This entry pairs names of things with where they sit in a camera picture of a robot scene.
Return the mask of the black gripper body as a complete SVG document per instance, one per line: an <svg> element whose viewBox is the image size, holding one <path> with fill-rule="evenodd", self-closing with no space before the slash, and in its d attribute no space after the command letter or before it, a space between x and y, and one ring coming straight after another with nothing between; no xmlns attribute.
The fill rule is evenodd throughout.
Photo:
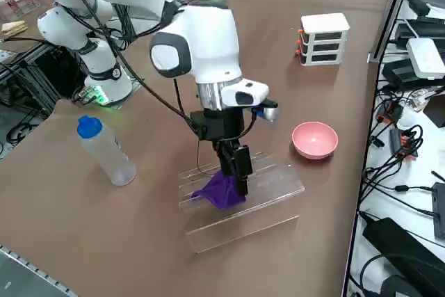
<svg viewBox="0 0 445 297"><path fill-rule="evenodd" d="M193 111L191 120L197 125L197 138L200 141L239 142L244 130L243 110L229 108L221 111L204 109Z"/></svg>

